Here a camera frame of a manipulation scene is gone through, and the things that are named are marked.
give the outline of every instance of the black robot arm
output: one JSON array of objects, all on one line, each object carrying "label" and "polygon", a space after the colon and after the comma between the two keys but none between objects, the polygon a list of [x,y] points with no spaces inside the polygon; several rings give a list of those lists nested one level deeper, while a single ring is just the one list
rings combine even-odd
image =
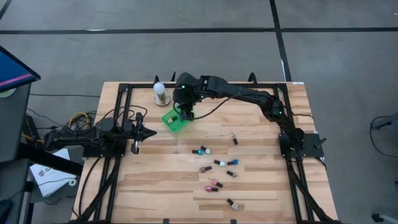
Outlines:
[{"label": "black robot arm", "polygon": [[229,84],[226,80],[214,76],[201,76],[196,79],[188,73],[179,76],[173,92],[174,102],[179,104],[181,119],[194,120],[193,105],[205,98],[234,98],[257,104],[263,115],[276,122],[289,138],[289,147],[300,150],[303,146],[304,132],[296,128],[285,113],[284,106],[275,96],[266,91]]}]

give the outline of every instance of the gray floor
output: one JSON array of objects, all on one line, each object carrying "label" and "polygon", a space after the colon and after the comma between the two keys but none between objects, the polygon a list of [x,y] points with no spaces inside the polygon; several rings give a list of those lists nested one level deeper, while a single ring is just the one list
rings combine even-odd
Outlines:
[{"label": "gray floor", "polygon": [[[398,27],[398,1],[277,0],[277,9],[282,27]],[[0,21],[1,30],[273,25],[269,2],[260,0],[13,0]],[[398,210],[398,159],[377,153],[369,139],[374,117],[398,111],[397,40],[398,32],[284,34],[292,79],[305,82],[316,127],[328,138],[328,176],[346,223],[373,223],[371,212]],[[255,72],[260,81],[284,81],[274,33],[0,35],[0,44],[41,74],[32,93],[99,95],[105,81],[168,80],[174,71],[228,80]],[[29,100],[29,108],[57,122],[97,104],[96,98]],[[374,137],[384,152],[398,155],[388,129]],[[37,203],[33,223],[68,221],[73,201]]]}]

